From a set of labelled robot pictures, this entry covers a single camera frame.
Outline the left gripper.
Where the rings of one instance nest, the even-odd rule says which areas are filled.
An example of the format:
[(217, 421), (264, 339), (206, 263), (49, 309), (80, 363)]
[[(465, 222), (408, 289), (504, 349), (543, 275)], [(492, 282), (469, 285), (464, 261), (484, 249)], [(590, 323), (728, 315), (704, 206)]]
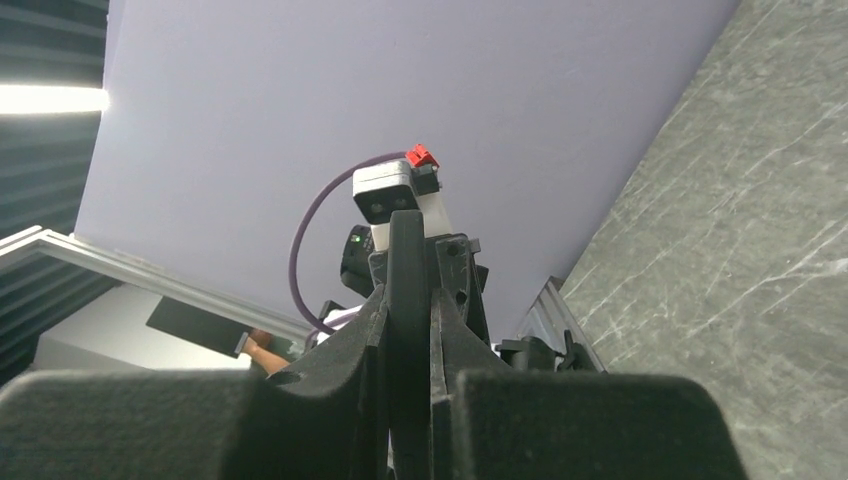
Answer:
[(403, 233), (387, 250), (371, 253), (367, 265), (374, 285), (384, 288), (390, 319), (402, 341), (423, 342), (434, 291), (441, 289), (461, 323), (482, 342), (490, 342), (482, 299), (488, 269), (476, 263), (466, 235), (426, 238)]

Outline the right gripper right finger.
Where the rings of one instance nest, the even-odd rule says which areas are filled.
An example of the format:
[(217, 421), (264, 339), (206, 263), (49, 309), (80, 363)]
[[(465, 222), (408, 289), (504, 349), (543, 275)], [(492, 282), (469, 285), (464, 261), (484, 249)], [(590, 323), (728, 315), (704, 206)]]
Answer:
[(682, 377), (522, 372), (431, 296), (434, 479), (743, 479), (723, 414)]

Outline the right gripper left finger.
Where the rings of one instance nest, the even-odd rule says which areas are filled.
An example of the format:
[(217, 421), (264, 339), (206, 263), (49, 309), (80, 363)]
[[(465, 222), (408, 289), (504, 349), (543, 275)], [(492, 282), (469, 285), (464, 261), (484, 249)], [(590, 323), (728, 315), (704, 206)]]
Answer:
[(5, 479), (381, 479), (387, 307), (263, 379), (247, 371), (41, 371), (1, 392)]

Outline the black phone case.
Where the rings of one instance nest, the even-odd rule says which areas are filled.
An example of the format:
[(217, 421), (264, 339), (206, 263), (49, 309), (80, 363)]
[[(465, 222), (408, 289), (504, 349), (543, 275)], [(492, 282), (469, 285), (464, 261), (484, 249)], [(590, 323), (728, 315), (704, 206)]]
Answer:
[(390, 220), (386, 296), (390, 436), (398, 479), (427, 479), (429, 457), (429, 302), (423, 215)]

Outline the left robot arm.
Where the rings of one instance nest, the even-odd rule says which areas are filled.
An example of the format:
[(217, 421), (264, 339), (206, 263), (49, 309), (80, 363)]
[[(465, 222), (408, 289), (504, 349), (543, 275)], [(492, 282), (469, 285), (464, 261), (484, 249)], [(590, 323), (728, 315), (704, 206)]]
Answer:
[(465, 234), (443, 234), (414, 240), (401, 235), (400, 252), (379, 252), (369, 228), (355, 226), (342, 250), (342, 284), (368, 299), (378, 287), (388, 305), (389, 338), (403, 347), (421, 349), (430, 339), (433, 291), (449, 295), (460, 324), (491, 347), (482, 293), (488, 269), (475, 255), (479, 241)]

